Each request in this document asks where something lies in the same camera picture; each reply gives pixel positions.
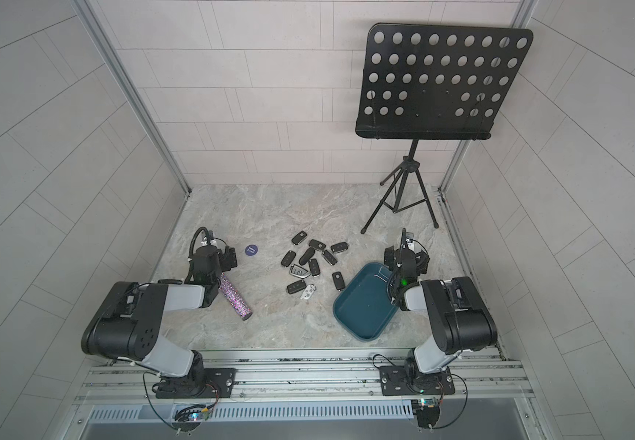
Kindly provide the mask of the teal storage tray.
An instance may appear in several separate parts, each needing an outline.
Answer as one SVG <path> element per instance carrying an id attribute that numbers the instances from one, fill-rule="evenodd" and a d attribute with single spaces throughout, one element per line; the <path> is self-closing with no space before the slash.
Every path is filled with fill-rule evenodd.
<path id="1" fill-rule="evenodd" d="M 392 272 L 383 264 L 366 264 L 339 294 L 333 315 L 352 337 L 361 342 L 377 339 L 399 308 L 387 293 Z"/>

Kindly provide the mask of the black chrome key fob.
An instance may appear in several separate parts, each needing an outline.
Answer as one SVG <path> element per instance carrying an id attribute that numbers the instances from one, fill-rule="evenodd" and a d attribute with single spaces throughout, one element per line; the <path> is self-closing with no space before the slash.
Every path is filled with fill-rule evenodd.
<path id="1" fill-rule="evenodd" d="M 337 264 L 337 258 L 329 250 L 324 249 L 322 256 L 329 265 L 335 266 Z"/>

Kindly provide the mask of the black key fob bottom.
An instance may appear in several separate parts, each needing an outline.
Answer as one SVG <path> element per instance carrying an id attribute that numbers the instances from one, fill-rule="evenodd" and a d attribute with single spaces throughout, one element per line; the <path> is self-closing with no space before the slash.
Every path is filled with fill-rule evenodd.
<path id="1" fill-rule="evenodd" d="M 304 291 L 307 288 L 307 284 L 304 280 L 297 280 L 287 285 L 286 292 L 288 294 L 295 294 Z"/>

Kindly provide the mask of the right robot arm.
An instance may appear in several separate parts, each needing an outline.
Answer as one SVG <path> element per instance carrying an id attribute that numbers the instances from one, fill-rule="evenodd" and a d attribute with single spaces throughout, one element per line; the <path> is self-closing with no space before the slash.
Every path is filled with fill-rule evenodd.
<path id="1" fill-rule="evenodd" d="M 384 264 L 392 272 L 387 282 L 391 303 L 403 311 L 425 311 L 429 320 L 430 336 L 405 361 L 408 381 L 438 375 L 463 352 L 497 343 L 497 326 L 471 278 L 419 280 L 429 255 L 407 245 L 387 247 Z"/>

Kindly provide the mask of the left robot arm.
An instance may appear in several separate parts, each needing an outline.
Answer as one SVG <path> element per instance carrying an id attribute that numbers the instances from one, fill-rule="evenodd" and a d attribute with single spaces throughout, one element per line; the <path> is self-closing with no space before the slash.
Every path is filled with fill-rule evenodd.
<path id="1" fill-rule="evenodd" d="M 207 386 L 202 356 L 161 335 L 167 312 L 209 308 L 221 276 L 238 266 L 232 247 L 200 247 L 189 257 L 189 275 L 170 282 L 117 282 L 83 332 L 87 355 L 135 362 L 160 375 L 162 392 L 173 397 Z"/>

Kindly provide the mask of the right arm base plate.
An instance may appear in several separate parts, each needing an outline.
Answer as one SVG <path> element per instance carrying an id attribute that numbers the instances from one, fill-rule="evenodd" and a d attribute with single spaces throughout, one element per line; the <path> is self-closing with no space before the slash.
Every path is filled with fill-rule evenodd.
<path id="1" fill-rule="evenodd" d="M 456 393 L 449 371 L 424 374 L 415 367 L 380 366 L 384 396 L 448 396 Z"/>

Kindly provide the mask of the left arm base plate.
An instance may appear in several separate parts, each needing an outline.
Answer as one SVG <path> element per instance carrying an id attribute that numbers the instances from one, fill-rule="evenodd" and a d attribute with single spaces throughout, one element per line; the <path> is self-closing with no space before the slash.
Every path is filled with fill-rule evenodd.
<path id="1" fill-rule="evenodd" d="M 183 378 L 161 377 L 152 392 L 157 399 L 225 399 L 231 396 L 236 374 L 235 368 L 191 370 Z"/>

